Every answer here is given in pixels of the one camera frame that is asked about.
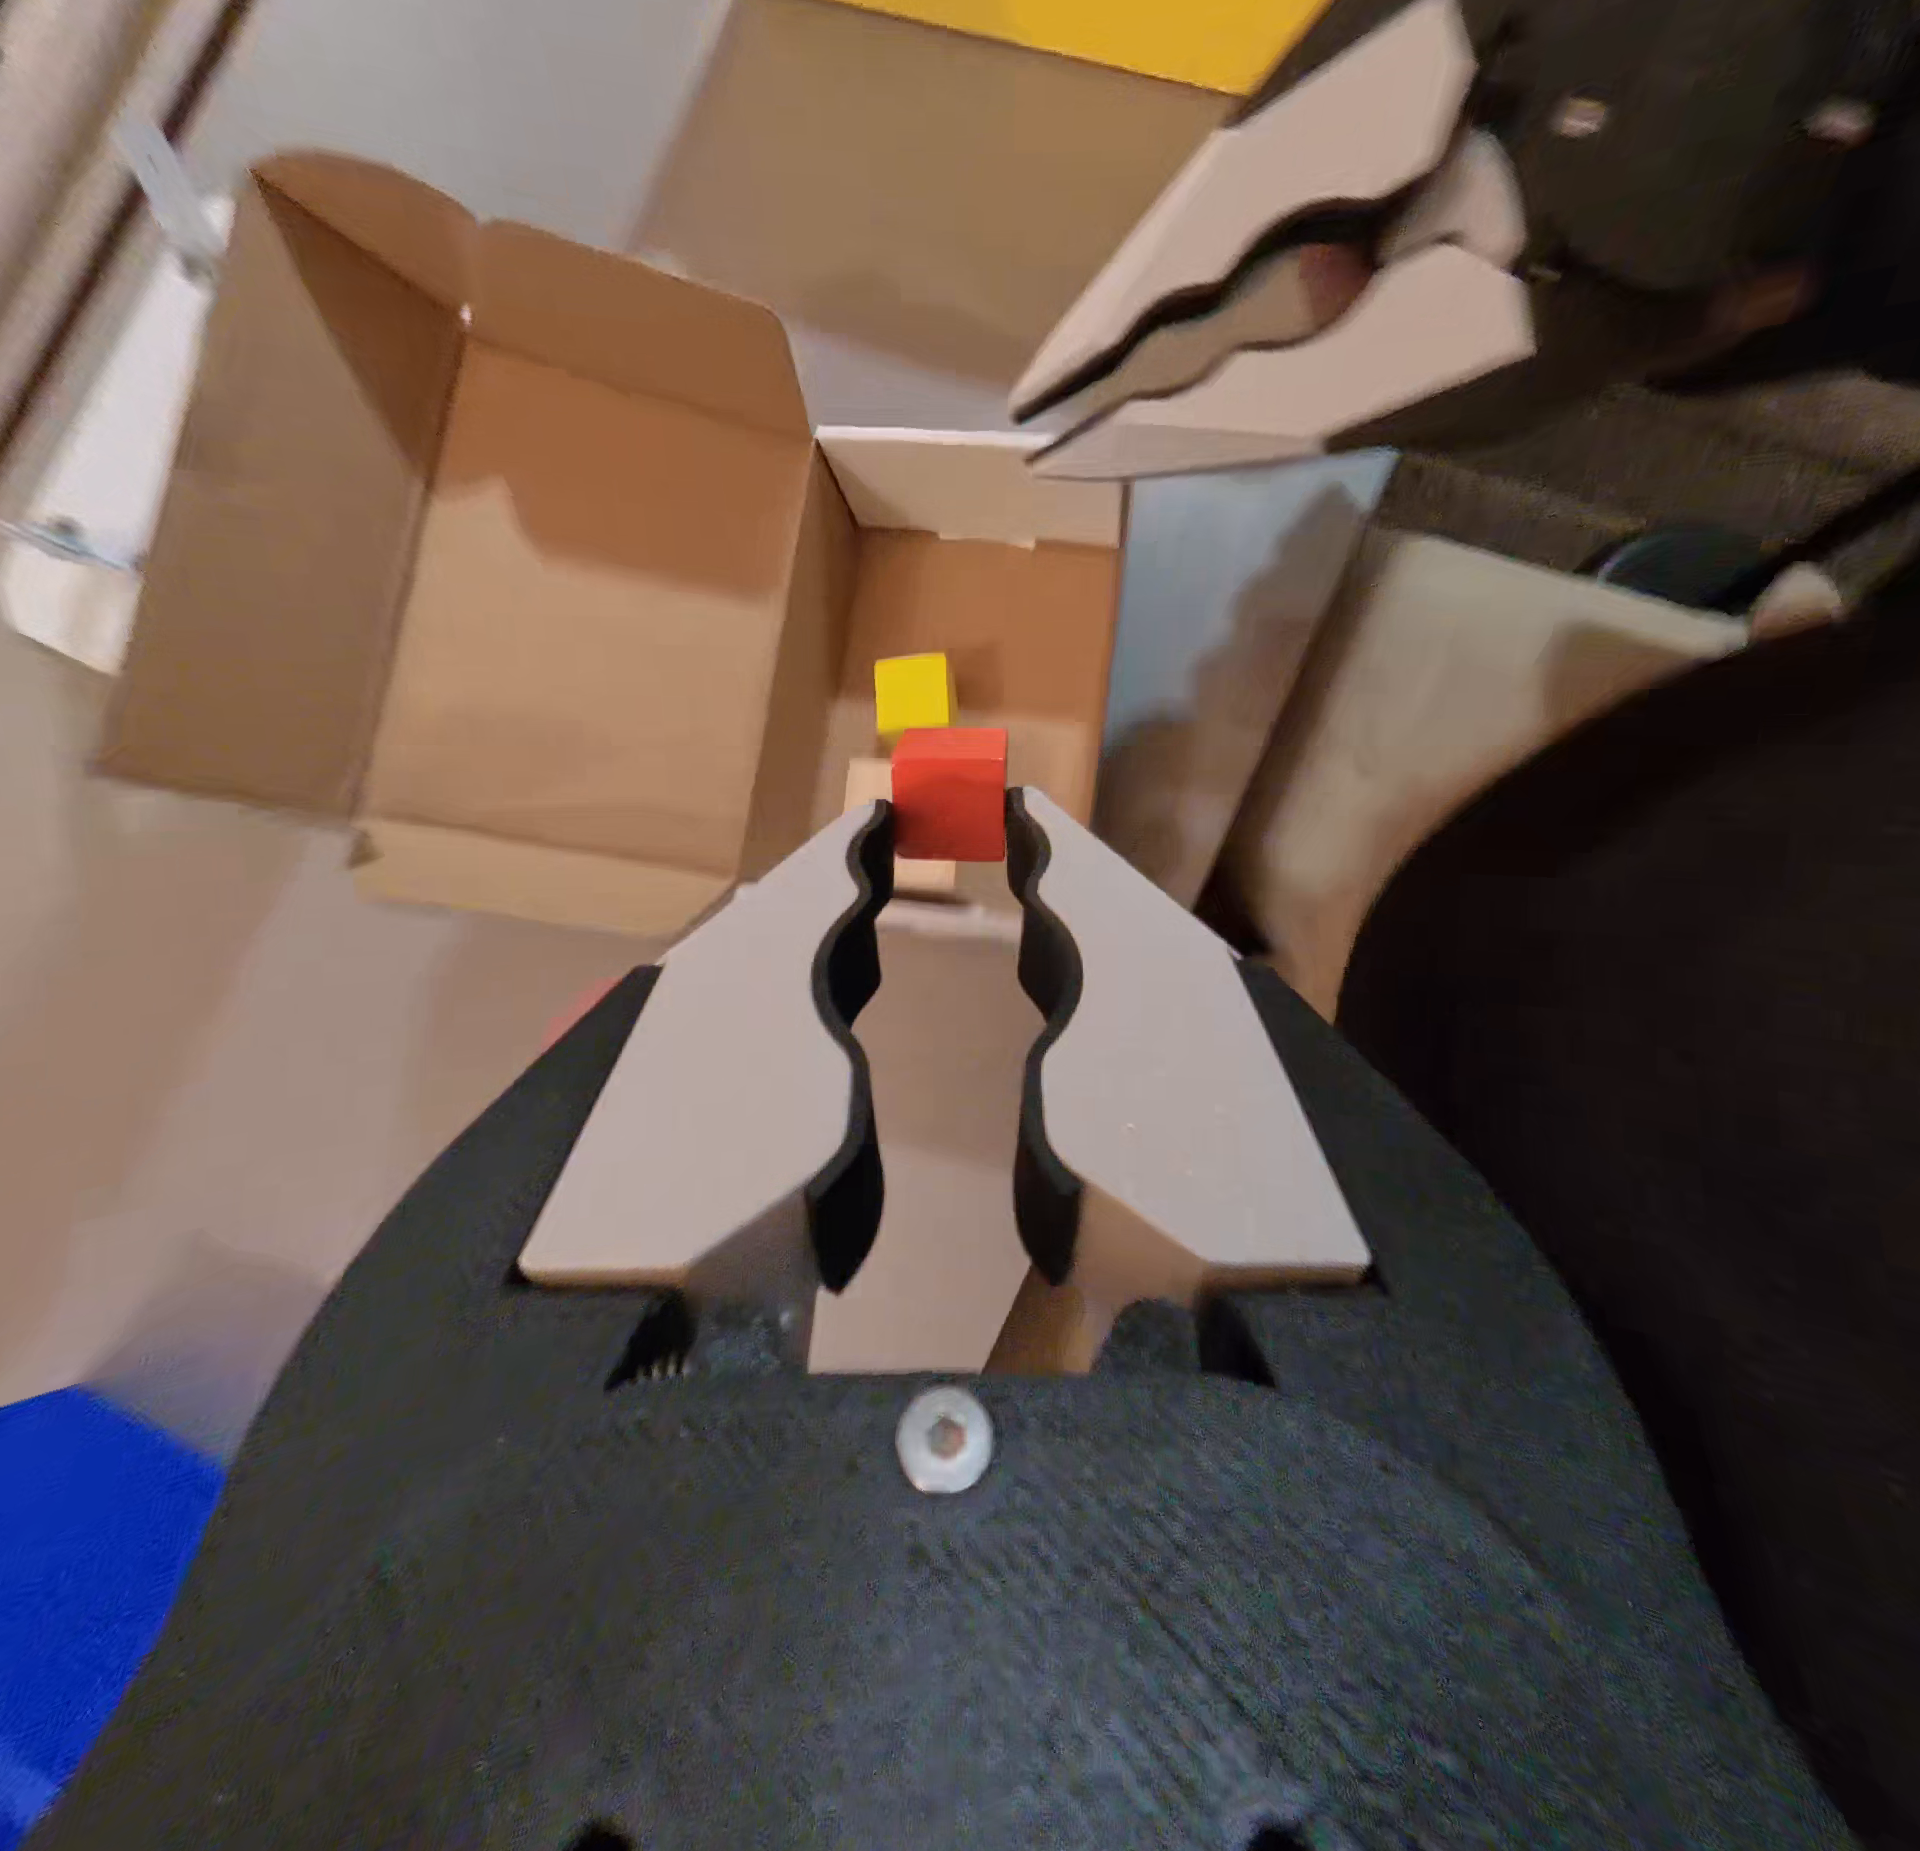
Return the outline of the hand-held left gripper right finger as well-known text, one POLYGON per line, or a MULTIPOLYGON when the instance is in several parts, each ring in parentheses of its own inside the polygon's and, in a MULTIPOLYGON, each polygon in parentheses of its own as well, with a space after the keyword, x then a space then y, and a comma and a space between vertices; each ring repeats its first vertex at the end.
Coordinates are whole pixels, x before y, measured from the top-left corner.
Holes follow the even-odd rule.
POLYGON ((1040 1279, 1105 1308, 1362 1279, 1254 964, 1034 786, 1005 798, 1005 869, 1039 1018, 1012 1189, 1040 1279))

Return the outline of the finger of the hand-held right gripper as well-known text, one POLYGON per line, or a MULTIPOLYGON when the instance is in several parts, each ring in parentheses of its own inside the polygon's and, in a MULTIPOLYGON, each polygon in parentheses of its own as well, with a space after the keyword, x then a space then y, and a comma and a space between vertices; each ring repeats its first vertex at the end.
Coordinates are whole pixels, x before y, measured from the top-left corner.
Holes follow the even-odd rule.
POLYGON ((1475 82, 1462 0, 1410 0, 1215 130, 1052 328, 1012 390, 1029 423, 1111 374, 1159 305, 1211 308, 1281 226, 1372 214, 1444 158, 1475 82))
POLYGON ((1131 483, 1303 460, 1535 349, 1523 280, 1438 245, 1389 265, 1320 334, 1243 346, 1177 390, 1135 391, 1029 465, 1043 480, 1131 483))

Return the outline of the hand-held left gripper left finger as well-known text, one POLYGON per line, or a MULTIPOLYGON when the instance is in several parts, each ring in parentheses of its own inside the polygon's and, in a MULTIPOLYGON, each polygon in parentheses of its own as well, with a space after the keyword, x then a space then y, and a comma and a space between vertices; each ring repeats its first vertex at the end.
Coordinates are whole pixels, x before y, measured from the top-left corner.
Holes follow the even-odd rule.
POLYGON ((843 1291, 882 1222, 872 1071, 892 808, 861 802, 654 964, 518 1253, 540 1287, 843 1291))

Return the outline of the red wooden cube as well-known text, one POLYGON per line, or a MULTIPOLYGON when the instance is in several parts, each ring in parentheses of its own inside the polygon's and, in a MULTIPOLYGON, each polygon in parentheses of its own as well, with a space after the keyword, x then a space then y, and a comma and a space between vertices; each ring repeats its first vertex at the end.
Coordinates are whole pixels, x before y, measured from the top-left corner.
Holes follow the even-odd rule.
POLYGON ((890 755, 894 855, 941 864, 1003 861, 1008 758, 1003 727, 903 728, 890 755))

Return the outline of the white cardboard mailer box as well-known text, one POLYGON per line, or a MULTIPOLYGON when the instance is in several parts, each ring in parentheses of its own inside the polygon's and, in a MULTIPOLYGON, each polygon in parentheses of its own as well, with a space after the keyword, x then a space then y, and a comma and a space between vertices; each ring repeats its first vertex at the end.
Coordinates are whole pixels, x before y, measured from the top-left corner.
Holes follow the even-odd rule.
POLYGON ((745 296, 329 151, 238 187, 98 771, 352 832, 358 884, 665 936, 845 806, 946 653, 1091 813, 1126 494, 816 424, 745 296))

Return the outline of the grey desk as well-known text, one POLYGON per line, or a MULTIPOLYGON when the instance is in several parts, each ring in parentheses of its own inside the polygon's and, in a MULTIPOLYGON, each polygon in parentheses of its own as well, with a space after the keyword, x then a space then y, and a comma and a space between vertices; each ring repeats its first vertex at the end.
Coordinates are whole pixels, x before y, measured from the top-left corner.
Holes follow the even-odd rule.
MULTIPOLYGON (((818 0, 254 0, 181 146, 383 161, 781 313, 823 423, 986 424, 1228 107, 818 0)), ((230 1454, 378 1221, 609 933, 362 899, 333 831, 88 772, 4 627, 4 1402, 230 1454)))

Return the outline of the person's legs in tan trousers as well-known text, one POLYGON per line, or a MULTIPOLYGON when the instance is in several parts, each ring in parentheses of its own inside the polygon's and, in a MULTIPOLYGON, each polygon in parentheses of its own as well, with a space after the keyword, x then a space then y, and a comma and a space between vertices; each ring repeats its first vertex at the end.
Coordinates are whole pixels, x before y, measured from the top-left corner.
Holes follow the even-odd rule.
POLYGON ((1220 867, 1282 980, 1332 1019, 1400 864, 1538 749, 1749 620, 1370 529, 1318 623, 1220 867))

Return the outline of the natural wooden cube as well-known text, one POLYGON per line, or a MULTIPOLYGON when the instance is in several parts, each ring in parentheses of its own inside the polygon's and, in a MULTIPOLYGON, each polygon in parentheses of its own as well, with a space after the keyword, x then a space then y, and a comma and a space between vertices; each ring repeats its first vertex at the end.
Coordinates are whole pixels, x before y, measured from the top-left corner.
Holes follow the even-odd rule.
MULTIPOLYGON (((845 808, 860 802, 879 802, 892 794, 892 767, 886 758, 853 758, 847 768, 845 808)), ((946 857, 915 857, 894 853, 894 894, 931 904, 960 899, 960 864, 946 857)))

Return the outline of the person's black sweater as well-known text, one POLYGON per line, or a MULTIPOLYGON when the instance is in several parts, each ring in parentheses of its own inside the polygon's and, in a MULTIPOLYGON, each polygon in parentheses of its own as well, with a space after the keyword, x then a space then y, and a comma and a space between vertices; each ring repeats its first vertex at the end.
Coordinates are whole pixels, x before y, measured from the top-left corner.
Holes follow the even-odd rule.
POLYGON ((1915 615, 1698 664, 1485 786, 1339 1023, 1572 1289, 1853 1833, 1915 1847, 1915 615))

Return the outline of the yellow wooden cube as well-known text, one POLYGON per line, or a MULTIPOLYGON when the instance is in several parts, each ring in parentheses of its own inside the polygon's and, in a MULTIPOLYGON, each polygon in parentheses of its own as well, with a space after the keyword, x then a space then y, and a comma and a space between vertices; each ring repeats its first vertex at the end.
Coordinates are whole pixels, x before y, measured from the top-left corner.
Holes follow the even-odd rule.
POLYGON ((960 720, 956 714, 946 651, 894 653, 872 662, 872 715, 882 744, 917 728, 948 728, 960 720))

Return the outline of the blue plastic bin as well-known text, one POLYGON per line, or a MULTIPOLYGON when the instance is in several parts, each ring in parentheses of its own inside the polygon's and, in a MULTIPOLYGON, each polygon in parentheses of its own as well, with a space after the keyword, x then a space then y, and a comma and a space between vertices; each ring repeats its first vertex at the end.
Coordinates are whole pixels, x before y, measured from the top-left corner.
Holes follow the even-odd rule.
POLYGON ((3 1843, 20 1847, 149 1654, 223 1468, 100 1393, 3 1407, 3 1843))

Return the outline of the white document stand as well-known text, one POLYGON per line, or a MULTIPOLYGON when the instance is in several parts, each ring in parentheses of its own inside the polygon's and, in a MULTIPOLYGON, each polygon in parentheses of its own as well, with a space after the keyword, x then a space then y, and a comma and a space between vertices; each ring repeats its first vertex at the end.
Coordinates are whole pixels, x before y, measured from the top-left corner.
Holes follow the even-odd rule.
POLYGON ((112 334, 54 457, 4 520, 8 627, 103 677, 117 674, 141 595, 173 454, 197 377, 233 202, 205 195, 149 118, 114 146, 157 222, 157 267, 112 334))

